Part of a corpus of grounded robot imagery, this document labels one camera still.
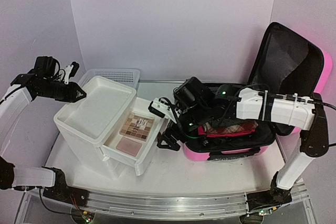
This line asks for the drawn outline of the eyeshadow palette brown shades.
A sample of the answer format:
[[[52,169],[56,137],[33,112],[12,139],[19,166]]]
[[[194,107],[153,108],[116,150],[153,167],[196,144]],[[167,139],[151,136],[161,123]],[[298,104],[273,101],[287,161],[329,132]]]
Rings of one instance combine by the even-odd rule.
[[[146,142],[154,125],[154,118],[130,113],[119,133],[134,140]]]

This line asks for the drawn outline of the white drawer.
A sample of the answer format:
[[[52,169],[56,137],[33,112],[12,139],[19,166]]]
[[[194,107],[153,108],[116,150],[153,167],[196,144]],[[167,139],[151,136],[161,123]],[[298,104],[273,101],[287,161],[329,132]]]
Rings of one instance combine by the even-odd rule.
[[[155,141],[165,122],[148,109],[151,101],[135,98],[100,147],[104,161],[117,161],[141,176],[155,151]]]

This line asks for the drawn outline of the pink square compact case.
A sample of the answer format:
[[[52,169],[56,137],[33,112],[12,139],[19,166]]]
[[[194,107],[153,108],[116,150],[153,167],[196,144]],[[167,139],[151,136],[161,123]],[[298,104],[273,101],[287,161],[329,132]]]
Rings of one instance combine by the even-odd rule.
[[[138,155],[141,147],[141,143],[135,142],[134,140],[126,137],[123,137],[116,145],[117,150],[133,157],[136,157]]]

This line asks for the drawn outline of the white rectangular foam box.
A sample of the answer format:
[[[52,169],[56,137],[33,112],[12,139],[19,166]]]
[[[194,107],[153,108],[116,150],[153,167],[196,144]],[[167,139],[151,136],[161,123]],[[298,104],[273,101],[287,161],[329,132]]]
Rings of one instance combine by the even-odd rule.
[[[96,76],[83,88],[84,99],[64,105],[54,116],[58,130],[81,164],[104,177],[118,178],[126,165],[105,156],[102,147],[127,117],[136,89]]]

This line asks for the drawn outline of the pink hard-shell suitcase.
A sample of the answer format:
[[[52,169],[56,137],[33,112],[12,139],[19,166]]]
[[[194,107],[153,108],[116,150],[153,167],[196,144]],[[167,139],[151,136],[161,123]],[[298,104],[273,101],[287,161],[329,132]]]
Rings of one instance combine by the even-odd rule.
[[[320,95],[332,67],[332,59],[326,52],[284,25],[273,22],[263,36],[248,82],[242,85],[265,84],[273,94],[310,97],[314,93]],[[287,136],[298,128],[278,124],[276,129],[280,131],[276,136]],[[255,155],[263,153],[273,142]],[[190,159],[184,144],[181,148]]]

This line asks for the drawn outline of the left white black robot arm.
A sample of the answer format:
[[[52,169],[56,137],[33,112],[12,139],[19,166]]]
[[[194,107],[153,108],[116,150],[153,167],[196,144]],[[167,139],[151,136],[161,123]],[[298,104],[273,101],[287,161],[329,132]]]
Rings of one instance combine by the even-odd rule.
[[[37,98],[50,98],[58,102],[76,103],[87,94],[80,85],[72,82],[80,64],[72,62],[61,67],[52,56],[39,56],[34,67],[27,73],[20,73],[10,83],[1,98],[1,150],[10,144],[12,134],[20,125],[23,113]],[[70,197],[70,189],[57,181],[62,171],[57,168],[28,167],[13,164],[1,158],[1,189],[29,191],[35,188],[50,188],[50,193],[59,201]]]

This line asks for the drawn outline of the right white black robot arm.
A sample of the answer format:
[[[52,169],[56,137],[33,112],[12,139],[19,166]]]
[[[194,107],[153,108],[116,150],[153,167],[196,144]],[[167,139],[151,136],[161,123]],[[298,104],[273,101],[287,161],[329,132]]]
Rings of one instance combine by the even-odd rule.
[[[169,119],[157,146],[178,151],[195,161],[229,160],[253,156],[273,142],[276,125],[300,129],[297,149],[270,188],[248,193],[250,212],[291,202],[291,189],[308,165],[328,151],[328,123],[321,96],[273,94],[265,84],[201,83],[192,77],[174,90],[175,102],[156,98],[149,111]]]

